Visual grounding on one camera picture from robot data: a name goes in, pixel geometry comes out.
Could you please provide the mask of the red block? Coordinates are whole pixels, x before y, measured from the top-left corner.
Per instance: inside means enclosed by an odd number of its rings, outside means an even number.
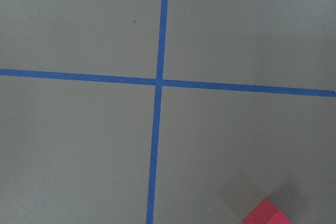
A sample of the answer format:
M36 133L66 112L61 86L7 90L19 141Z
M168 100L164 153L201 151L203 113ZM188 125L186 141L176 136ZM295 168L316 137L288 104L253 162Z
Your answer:
M292 224L270 200L263 199L242 221L243 224Z

